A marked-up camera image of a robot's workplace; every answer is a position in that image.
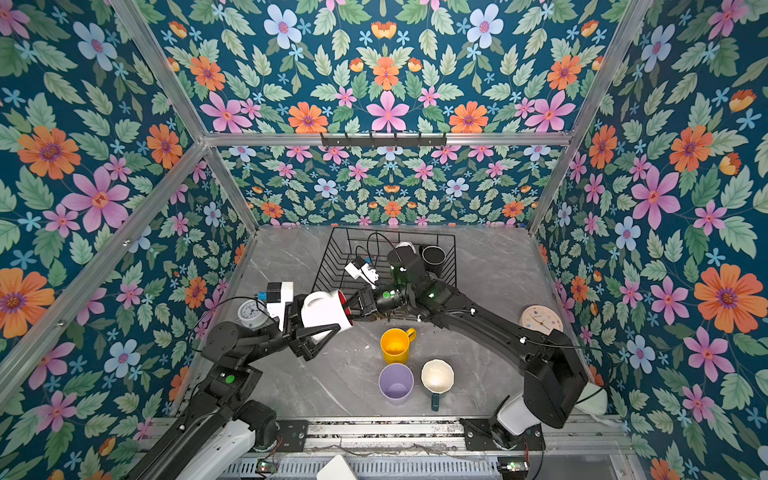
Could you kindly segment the lavender cup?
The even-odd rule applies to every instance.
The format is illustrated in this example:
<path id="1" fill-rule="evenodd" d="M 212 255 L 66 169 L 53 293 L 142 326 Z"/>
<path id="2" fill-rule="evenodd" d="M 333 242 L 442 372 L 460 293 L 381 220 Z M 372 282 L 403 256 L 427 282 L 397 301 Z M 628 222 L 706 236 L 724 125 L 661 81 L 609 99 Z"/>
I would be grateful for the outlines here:
<path id="1" fill-rule="evenodd" d="M 378 378 L 380 393 L 391 403 L 401 404 L 413 391 L 415 379 L 405 364 L 393 363 L 382 369 Z"/>

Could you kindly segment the yellow mug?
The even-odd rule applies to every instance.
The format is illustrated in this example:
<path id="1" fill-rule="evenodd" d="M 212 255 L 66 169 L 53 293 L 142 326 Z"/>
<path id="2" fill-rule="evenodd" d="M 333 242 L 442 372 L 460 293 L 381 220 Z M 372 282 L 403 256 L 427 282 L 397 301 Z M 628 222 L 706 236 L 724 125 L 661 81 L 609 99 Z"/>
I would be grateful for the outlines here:
<path id="1" fill-rule="evenodd" d="M 391 328 L 380 338 L 380 350 L 387 364 L 405 364 L 409 359 L 410 346 L 416 339 L 414 328 Z"/>

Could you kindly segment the white faceted mug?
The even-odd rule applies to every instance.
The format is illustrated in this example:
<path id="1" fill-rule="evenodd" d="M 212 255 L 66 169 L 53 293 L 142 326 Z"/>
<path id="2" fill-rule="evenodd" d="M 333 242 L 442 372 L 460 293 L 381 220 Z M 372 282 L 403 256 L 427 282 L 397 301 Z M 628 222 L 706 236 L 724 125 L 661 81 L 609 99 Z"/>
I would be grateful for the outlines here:
<path id="1" fill-rule="evenodd" d="M 399 242 L 399 243 L 396 245 L 396 248 L 397 248 L 397 249 L 401 249 L 401 248 L 408 248 L 408 249 L 410 249 L 410 250 L 411 250 L 411 251 L 412 251 L 414 254 L 418 253 L 418 252 L 417 252 L 417 249 L 416 249 L 416 247 L 415 247 L 415 245 L 414 245 L 413 243 L 411 243 L 411 242 L 408 242 L 408 241 L 402 241 L 402 242 Z"/>

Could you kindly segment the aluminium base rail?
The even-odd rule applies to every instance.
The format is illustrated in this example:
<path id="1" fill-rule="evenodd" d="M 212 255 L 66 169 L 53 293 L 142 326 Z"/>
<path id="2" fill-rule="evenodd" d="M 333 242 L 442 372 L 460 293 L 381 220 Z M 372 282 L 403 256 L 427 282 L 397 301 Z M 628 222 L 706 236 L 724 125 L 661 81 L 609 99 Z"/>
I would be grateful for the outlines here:
<path id="1" fill-rule="evenodd" d="M 511 447 L 496 443 L 487 419 L 470 416 L 315 417 L 291 436 L 303 450 L 395 454 L 406 452 L 471 455 L 541 452 L 555 455 L 615 455 L 634 451 L 621 426 L 574 414 L 560 428 L 531 427 Z"/>

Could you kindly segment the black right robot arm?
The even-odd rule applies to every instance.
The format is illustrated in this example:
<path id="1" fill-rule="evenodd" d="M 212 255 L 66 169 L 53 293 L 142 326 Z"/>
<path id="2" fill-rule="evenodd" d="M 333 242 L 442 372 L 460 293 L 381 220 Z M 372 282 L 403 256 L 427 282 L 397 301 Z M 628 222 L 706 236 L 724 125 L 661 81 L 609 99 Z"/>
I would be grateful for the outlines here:
<path id="1" fill-rule="evenodd" d="M 355 257 L 345 271 L 366 285 L 348 299 L 354 320 L 403 311 L 462 334 L 517 367 L 523 376 L 521 394 L 504 400 L 489 420 L 498 446 L 511 448 L 539 424 L 563 428 L 588 384 L 576 345 L 561 330 L 536 331 L 481 307 L 440 278 L 446 260 L 436 245 L 401 243 L 386 257 L 391 280 L 382 283 L 371 262 Z"/>

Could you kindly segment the black wall hook rail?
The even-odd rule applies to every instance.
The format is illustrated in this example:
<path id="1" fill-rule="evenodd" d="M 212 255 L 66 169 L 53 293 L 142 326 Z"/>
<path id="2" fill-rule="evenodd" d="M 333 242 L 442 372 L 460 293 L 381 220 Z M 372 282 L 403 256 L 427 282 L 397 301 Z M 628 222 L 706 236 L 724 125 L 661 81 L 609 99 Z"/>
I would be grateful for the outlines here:
<path id="1" fill-rule="evenodd" d="M 378 148 L 378 147 L 402 147 L 402 148 L 420 148 L 420 147 L 443 147 L 448 145 L 447 136 L 444 134 L 422 133 L 393 133 L 393 134 L 321 134 L 321 145 L 323 147 L 360 147 L 360 148 Z"/>

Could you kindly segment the black mug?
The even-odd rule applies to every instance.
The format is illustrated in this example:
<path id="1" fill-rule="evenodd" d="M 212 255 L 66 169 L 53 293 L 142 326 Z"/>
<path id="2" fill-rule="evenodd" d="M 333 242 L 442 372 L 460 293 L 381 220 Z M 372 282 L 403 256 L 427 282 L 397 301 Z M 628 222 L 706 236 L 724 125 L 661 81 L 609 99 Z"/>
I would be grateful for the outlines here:
<path id="1" fill-rule="evenodd" d="M 425 270 L 439 278 L 447 262 L 446 251 L 438 245 L 422 245 L 420 247 L 420 256 Z"/>

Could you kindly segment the red white mug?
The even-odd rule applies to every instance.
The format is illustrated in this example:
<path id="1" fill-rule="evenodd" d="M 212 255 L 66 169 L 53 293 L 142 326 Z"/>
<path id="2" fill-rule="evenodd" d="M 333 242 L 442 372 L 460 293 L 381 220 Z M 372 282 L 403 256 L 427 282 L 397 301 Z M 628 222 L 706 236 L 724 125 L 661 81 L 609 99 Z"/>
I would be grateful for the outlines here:
<path id="1" fill-rule="evenodd" d="M 341 331 L 353 327 L 345 310 L 346 298 L 339 290 L 317 291 L 306 296 L 301 308 L 304 328 L 339 325 Z"/>

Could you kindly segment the white green mug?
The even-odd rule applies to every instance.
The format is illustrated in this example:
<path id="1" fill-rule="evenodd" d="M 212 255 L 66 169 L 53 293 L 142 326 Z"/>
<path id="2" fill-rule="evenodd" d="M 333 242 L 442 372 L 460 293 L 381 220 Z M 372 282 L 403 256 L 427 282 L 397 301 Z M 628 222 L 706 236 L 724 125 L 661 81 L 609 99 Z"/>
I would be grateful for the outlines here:
<path id="1" fill-rule="evenodd" d="M 453 368 L 444 360 L 433 359 L 424 364 L 420 378 L 423 386 L 430 392 L 431 410 L 438 412 L 442 396 L 454 385 Z"/>

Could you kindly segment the mint green case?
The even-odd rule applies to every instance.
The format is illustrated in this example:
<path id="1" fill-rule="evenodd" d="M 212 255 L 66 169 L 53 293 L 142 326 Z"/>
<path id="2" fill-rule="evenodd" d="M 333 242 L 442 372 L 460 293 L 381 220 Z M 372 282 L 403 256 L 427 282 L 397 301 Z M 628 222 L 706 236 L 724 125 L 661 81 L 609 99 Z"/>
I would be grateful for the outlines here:
<path id="1" fill-rule="evenodd" d="M 604 415 L 608 410 L 608 395 L 603 387 L 588 383 L 582 391 L 575 407 L 590 415 Z"/>

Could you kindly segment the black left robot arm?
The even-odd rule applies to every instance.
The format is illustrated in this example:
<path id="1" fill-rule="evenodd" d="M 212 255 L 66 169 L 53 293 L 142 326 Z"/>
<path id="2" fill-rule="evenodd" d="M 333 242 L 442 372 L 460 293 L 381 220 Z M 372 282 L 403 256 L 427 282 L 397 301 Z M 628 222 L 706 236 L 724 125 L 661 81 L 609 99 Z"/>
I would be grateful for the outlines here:
<path id="1" fill-rule="evenodd" d="M 252 329 L 222 322 L 210 333 L 202 356 L 212 362 L 186 409 L 126 475 L 128 479 L 216 479 L 254 446 L 278 438 L 275 411 L 251 398 L 263 372 L 252 363 L 289 349 L 314 359 L 350 322 L 336 319 L 307 326 L 300 315 L 285 324 L 266 322 Z"/>

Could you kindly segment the white alarm clock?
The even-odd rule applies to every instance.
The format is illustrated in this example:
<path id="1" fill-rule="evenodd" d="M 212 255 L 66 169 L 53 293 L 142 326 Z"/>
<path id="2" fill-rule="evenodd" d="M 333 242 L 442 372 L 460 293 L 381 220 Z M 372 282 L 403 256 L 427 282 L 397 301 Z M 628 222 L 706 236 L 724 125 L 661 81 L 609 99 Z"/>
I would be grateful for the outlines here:
<path id="1" fill-rule="evenodd" d="M 264 325 L 269 319 L 257 300 L 246 300 L 237 310 L 239 321 L 247 328 L 256 330 Z"/>

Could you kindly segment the beige round plate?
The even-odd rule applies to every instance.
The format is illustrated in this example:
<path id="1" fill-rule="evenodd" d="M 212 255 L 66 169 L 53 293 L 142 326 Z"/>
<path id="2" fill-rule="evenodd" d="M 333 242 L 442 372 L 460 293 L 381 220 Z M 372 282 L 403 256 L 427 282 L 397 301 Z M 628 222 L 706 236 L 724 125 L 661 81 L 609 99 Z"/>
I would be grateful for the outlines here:
<path id="1" fill-rule="evenodd" d="M 520 316 L 519 325 L 544 335 L 553 331 L 564 331 L 563 321 L 558 313 L 543 305 L 526 307 Z"/>

